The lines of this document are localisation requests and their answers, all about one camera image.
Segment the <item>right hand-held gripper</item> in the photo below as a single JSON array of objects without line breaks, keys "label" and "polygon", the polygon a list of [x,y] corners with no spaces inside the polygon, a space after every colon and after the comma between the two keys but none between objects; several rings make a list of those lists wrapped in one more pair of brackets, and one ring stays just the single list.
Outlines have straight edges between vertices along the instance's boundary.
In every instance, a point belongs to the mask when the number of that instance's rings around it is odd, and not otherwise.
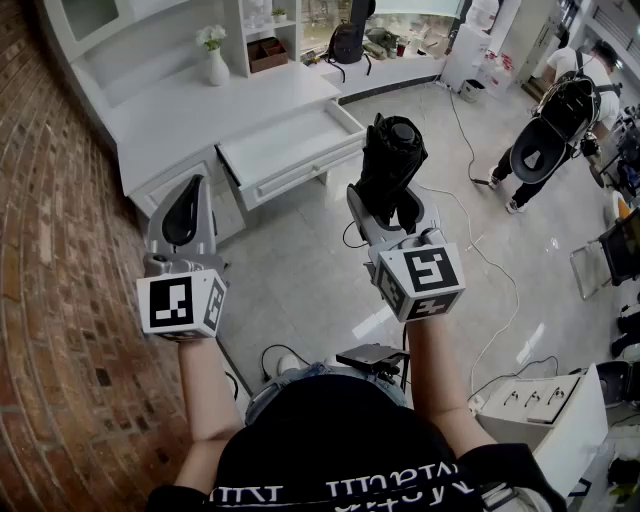
[{"label": "right hand-held gripper", "polygon": [[373,246],[373,285],[401,323],[448,313],[466,288],[457,246],[445,240],[436,203],[411,182],[403,192],[403,229],[384,224],[349,184],[346,200],[361,238]]}]

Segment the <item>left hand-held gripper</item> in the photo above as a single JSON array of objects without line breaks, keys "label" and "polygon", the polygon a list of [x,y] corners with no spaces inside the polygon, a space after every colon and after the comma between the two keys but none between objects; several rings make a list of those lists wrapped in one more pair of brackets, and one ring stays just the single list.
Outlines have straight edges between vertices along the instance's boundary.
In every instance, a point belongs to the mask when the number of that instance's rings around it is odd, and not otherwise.
[{"label": "left hand-held gripper", "polygon": [[[151,216],[147,237],[152,252],[180,247],[192,254],[214,254],[209,180],[194,174],[174,187]],[[145,334],[173,342],[217,335],[227,293],[219,256],[189,260],[177,254],[147,254],[144,271],[136,286]]]}]

